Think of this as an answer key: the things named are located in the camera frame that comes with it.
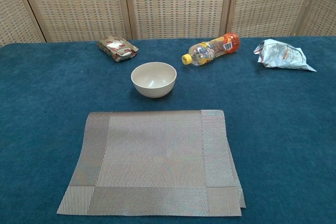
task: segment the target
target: teal felt surface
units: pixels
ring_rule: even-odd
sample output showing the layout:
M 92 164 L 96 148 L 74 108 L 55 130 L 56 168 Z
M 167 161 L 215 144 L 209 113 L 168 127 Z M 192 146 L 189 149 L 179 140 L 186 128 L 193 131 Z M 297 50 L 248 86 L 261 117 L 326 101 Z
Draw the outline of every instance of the teal felt surface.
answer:
M 334 223 L 336 37 L 278 38 L 301 47 L 317 72 L 268 69 L 253 54 L 262 38 L 200 67 L 181 55 L 201 39 L 133 40 L 115 62 L 96 42 L 0 48 L 2 223 Z M 160 99 L 135 90 L 131 71 L 149 61 L 177 70 Z M 247 208 L 242 217 L 62 216 L 92 111 L 220 109 Z

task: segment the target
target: crumpled chip bag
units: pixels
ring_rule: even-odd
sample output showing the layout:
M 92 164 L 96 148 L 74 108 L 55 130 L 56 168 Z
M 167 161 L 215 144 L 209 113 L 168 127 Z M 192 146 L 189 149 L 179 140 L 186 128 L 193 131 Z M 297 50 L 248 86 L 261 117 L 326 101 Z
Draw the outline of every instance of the crumpled chip bag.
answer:
M 139 50 L 136 46 L 119 36 L 110 35 L 98 41 L 97 46 L 115 61 L 133 58 Z
M 261 42 L 253 52 L 259 55 L 258 62 L 266 68 L 291 68 L 316 72 L 306 61 L 306 56 L 301 48 L 282 43 L 274 39 Z

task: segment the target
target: plastic bottle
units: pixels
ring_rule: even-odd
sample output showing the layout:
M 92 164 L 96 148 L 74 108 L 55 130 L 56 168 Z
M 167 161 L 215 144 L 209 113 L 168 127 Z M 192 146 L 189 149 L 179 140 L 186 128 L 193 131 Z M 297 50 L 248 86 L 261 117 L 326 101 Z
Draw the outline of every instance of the plastic bottle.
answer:
M 206 64 L 218 56 L 235 52 L 240 45 L 237 34 L 227 33 L 219 38 L 208 42 L 201 42 L 193 45 L 188 54 L 182 56 L 183 64 L 196 66 Z

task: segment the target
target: white bowl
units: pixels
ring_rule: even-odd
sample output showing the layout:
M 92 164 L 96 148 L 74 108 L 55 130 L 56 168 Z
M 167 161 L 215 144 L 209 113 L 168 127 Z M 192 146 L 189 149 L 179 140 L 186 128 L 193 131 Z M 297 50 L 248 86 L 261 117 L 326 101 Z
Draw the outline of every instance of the white bowl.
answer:
M 145 97 L 158 98 L 174 87 L 176 70 L 163 62 L 149 62 L 135 68 L 131 80 L 138 92 Z

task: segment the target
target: woven placemat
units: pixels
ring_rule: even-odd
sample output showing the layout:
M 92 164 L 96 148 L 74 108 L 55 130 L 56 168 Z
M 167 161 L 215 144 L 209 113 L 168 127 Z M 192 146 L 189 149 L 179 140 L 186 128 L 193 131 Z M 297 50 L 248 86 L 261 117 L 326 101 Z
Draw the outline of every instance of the woven placemat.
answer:
M 64 215 L 240 216 L 245 207 L 221 110 L 87 118 Z

